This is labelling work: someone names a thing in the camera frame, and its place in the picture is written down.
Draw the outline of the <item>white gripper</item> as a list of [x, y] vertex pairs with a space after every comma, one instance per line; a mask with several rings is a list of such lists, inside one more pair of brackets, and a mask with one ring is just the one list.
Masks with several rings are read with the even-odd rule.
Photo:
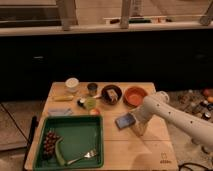
[[144, 108], [135, 108], [130, 111], [130, 114], [136, 120], [131, 129], [137, 136], [143, 136], [150, 120], [149, 114]]

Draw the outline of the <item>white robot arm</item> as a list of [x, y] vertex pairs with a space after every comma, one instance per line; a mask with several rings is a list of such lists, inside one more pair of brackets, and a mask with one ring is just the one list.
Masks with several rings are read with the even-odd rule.
[[175, 109], [169, 105], [169, 101], [166, 92], [158, 91], [145, 96], [142, 104], [132, 114], [142, 125], [146, 125], [153, 115], [157, 115], [213, 151], [213, 123]]

